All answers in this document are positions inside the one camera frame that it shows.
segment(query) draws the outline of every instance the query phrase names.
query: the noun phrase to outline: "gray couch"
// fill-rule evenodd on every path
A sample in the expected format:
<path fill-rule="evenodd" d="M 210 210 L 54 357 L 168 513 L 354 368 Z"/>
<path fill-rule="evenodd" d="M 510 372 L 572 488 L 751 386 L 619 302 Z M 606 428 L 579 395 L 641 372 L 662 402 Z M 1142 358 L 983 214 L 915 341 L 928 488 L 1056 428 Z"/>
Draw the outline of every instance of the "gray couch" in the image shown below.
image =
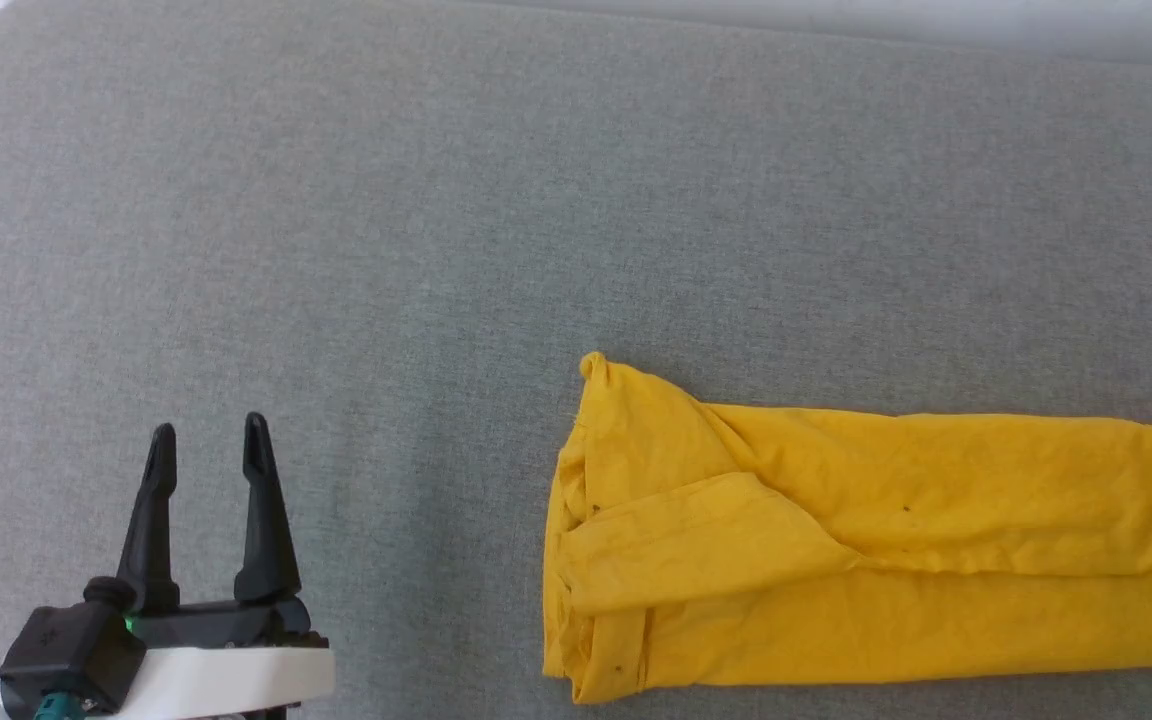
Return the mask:
<path fill-rule="evenodd" d="M 338 649 L 300 717 L 1152 717 L 1152 670 L 574 708 L 539 601 L 594 348 L 712 401 L 1152 423 L 1152 67 L 310 8 L 0 17 L 0 657 L 114 570 L 160 420 L 175 575 L 226 597 L 259 409 Z"/>

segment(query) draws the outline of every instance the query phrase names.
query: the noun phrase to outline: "yellow shirt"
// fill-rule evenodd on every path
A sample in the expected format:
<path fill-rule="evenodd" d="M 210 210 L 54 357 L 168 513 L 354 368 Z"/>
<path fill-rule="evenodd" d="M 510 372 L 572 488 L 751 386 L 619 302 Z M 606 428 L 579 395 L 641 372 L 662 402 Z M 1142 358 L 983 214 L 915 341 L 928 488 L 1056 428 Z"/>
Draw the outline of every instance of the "yellow shirt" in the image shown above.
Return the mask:
<path fill-rule="evenodd" d="M 1152 425 L 581 373 L 544 560 L 544 670 L 575 702 L 1152 665 Z"/>

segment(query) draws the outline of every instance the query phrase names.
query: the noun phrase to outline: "white wall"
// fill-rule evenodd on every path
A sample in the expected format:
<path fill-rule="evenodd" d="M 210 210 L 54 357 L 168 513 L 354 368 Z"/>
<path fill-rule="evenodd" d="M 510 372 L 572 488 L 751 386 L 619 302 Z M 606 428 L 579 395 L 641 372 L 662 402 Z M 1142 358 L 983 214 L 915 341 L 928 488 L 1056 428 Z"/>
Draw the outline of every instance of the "white wall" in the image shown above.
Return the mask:
<path fill-rule="evenodd" d="M 493 0 L 1152 63 L 1152 0 Z"/>

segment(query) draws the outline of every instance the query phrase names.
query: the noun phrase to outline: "gray upholstered surface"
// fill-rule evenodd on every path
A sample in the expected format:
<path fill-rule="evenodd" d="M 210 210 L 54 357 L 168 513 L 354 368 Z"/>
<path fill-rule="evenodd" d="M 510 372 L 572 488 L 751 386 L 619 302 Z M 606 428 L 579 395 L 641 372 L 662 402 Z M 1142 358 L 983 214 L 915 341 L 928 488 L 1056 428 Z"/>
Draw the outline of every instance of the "gray upholstered surface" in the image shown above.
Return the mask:
<path fill-rule="evenodd" d="M 303 717 L 1152 717 L 1152 670 L 594 711 L 539 674 L 590 348 L 715 401 L 1152 420 L 1152 68 L 314 8 L 0 17 L 0 655 L 114 569 L 159 420 L 177 579 L 225 597 L 262 409 L 339 652 Z"/>

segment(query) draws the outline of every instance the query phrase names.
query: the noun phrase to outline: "folded yellow fabric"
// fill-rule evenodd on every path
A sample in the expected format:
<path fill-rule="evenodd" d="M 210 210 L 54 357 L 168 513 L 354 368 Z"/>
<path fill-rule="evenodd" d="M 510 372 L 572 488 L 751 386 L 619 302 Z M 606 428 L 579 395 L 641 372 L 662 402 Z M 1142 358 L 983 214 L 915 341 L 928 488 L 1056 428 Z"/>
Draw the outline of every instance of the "folded yellow fabric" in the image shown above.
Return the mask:
<path fill-rule="evenodd" d="M 1152 665 L 1152 425 L 581 373 L 544 559 L 544 670 L 574 700 Z"/>

